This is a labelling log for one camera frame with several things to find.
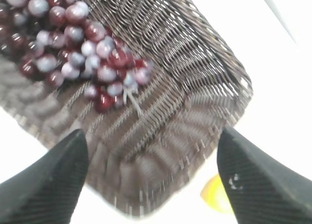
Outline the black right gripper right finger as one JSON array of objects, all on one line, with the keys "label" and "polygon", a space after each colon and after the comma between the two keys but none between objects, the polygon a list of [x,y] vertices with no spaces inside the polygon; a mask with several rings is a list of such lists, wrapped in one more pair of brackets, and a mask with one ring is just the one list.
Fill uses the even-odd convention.
[{"label": "black right gripper right finger", "polygon": [[217,168],[239,224],[310,224],[312,182],[234,128],[222,130]]}]

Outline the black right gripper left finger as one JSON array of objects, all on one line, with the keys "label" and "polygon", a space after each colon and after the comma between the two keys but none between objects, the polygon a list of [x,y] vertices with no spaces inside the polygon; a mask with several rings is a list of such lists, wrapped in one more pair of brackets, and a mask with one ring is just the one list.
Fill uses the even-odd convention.
[{"label": "black right gripper left finger", "polygon": [[76,129],[0,185],[2,224],[68,224],[88,172],[85,133]]}]

